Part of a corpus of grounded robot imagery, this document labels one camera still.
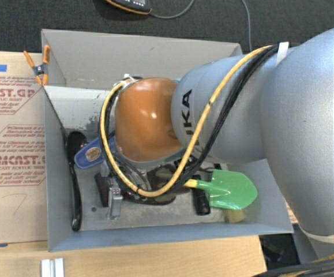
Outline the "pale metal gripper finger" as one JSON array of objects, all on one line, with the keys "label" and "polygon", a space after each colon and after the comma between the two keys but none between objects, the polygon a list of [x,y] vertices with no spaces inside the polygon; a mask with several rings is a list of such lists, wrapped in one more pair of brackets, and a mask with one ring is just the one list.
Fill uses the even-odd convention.
[{"label": "pale metal gripper finger", "polygon": [[108,218],[116,219],[121,214],[123,196],[120,188],[110,188],[108,193]]}]

